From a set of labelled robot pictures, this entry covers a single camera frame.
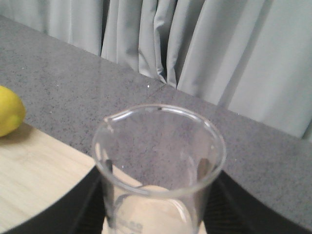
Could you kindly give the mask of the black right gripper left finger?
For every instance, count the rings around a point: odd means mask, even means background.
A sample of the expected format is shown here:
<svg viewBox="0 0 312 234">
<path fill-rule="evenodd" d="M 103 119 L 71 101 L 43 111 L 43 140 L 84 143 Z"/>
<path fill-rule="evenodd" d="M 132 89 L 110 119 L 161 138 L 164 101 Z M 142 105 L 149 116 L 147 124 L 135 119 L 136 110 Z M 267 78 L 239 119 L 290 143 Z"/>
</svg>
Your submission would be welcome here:
<svg viewBox="0 0 312 234">
<path fill-rule="evenodd" d="M 100 234 L 104 222 L 100 173 L 93 168 L 66 195 L 5 234 Z"/>
</svg>

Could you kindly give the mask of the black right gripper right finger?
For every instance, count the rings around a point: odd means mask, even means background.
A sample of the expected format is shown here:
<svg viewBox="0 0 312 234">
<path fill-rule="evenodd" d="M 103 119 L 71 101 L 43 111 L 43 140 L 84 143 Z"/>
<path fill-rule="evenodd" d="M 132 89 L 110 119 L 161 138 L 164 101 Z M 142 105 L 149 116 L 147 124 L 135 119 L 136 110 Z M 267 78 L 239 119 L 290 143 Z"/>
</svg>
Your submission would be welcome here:
<svg viewBox="0 0 312 234">
<path fill-rule="evenodd" d="M 209 234 L 308 234 L 244 190 L 225 172 L 211 186 L 204 227 Z"/>
</svg>

